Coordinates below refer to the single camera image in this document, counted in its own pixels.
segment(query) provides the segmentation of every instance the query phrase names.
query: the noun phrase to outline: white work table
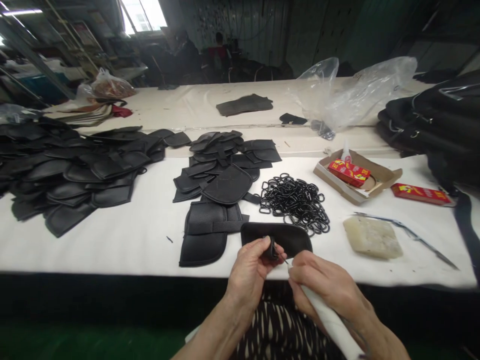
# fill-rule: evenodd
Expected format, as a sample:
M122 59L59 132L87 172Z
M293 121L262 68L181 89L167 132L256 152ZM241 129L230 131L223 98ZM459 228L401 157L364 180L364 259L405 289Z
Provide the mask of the white work table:
M331 220L331 231L311 238L317 255L346 268L359 283L397 285L440 285L456 289L472 289L477 282L468 251L453 216L453 209L418 201L396 198L391 190L357 207L342 198L313 174L317 161L327 148L335 151L348 139L350 148L392 170L403 168L401 182L436 188L426 165L425 156L398 159L377 134L373 125L381 108L373 109L361 125L337 134L333 141L320 138L308 126L281 126L284 113L302 116L301 107L288 94L288 81L232 83L180 86L175 90L138 89L127 98L133 115L111 118L95 128L82 128L92 134L126 126L185 131L192 140L211 131L238 130L245 140L273 139L283 161L273 168L262 169L260 179L250 192L260 193L263 181L289 173L294 178L316 184L325 194L324 207ZM343 79L337 79L335 87ZM400 96L411 96L430 85L412 81ZM273 109L220 116L215 105L258 94L273 100ZM229 276L237 251L241 247L239 233L229 234L223 256L201 267L179 267L185 217L190 201L172 203L175 195L173 178L188 166L188 147L167 148L164 161L148 166L147 173L135 181L130 203L96 210L61 238L55 238L45 227L42 216L17 222L11 212L11 194L0 201L0 271L46 272L73 274L118 274L172 277ZM282 218L259 213L259 207L241 200L243 214L250 222L281 222ZM480 211L480 203L473 207ZM391 216L409 225L425 240L447 256L460 270L453 270L423 245L408 238L396 228L395 233L404 256L394 260L378 260L356 254L350 247L342 222L362 211ZM479 223L474 226L480 233ZM285 266L276 268L269 279L286 279Z
M348 79L350 78L337 78L333 90L339 91ZM132 110L133 115L110 118L99 126L84 127L79 131L90 135L115 128L143 126L142 130L145 132L158 129L184 131L190 139L196 140L207 132L237 130L243 133L244 140L272 139L283 157L319 157L326 148L342 148L345 138L348 138L350 147L362 155L398 157L375 133L377 114L383 109L380 105L369 112L365 109L368 115L360 123L362 127L352 127L340 132L332 141L318 136L308 123L303 126L282 126L279 117L285 113L303 117L302 108L289 93L289 88L294 85L295 80L282 80L185 85L174 90L139 88L136 95L125 99L128 102L125 107ZM431 85L412 80L405 89L398 91L398 97L412 96L430 87ZM273 100L273 109L225 117L221 116L216 108L217 104L254 93ZM190 152L187 147L169 148L166 156L187 157Z

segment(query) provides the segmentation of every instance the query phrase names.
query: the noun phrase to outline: patterned skirt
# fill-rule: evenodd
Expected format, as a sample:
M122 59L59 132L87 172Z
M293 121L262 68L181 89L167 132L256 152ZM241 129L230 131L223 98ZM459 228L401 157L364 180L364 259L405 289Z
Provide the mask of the patterned skirt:
M250 328L233 359L344 360L337 345L298 311L286 281L266 281Z

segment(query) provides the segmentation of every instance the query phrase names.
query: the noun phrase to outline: cardboard box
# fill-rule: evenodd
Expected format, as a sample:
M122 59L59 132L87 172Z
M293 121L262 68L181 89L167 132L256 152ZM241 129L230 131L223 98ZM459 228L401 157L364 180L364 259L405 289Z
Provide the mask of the cardboard box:
M451 201L443 191L433 190L426 187L418 187L397 182L391 186L393 194L397 198L421 201L435 205L447 205Z
M395 184L403 174L402 169L392 171L368 160L366 157L359 155L355 151L350 150L352 164L370 170L370 177L374 178L376 181L376 185L369 191L355 188L350 184L343 182L328 170L330 163L339 159L342 156L342 153L343 149L340 149L335 151L331 156L320 160L315 166L315 169L313 169L313 173L354 205L360 205L369 199L377 197L382 191Z
M341 159L332 161L330 165L328 165L328 171L340 180L356 188L364 185L365 181L370 177L370 170Z

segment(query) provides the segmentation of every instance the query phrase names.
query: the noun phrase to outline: person's left hand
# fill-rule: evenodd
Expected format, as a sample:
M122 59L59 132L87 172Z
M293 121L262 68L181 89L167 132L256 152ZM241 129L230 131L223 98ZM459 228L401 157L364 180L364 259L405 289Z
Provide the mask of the person's left hand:
M265 278L272 269L283 263L287 254L283 247L275 244L278 260L270 261L262 254L270 246L270 237L259 238L249 242L238 251L235 264L228 278L225 296L238 305L253 312L260 302Z

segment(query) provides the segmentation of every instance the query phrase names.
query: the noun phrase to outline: human hand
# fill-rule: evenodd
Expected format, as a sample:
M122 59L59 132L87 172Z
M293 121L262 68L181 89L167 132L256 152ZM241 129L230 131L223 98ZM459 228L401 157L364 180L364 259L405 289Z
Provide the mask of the human hand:
M259 305L267 274L287 258L284 248L278 244L275 244L278 253L277 261L262 257L269 248L270 242L270 237L266 236L243 246L238 251L228 278L225 296L250 312L255 311Z
M330 308L352 324L362 322L364 316L373 312L372 304L344 268L310 251L295 256L289 275L295 304L319 326L322 326L320 319L300 285L320 295Z

